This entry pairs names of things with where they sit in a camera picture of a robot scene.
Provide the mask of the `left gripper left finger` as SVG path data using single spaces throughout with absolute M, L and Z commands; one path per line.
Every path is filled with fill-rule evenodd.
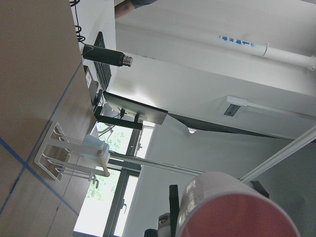
M 178 185 L 169 186 L 169 207 L 171 236 L 176 236 L 177 220 L 179 215 Z

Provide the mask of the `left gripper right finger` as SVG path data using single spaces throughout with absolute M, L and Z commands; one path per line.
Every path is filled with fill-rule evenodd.
M 258 193 L 260 193 L 261 195 L 263 195 L 266 198 L 270 198 L 270 194 L 268 193 L 268 191 L 262 186 L 262 184 L 259 181 L 251 181 L 250 182 L 252 188 L 257 191 Z

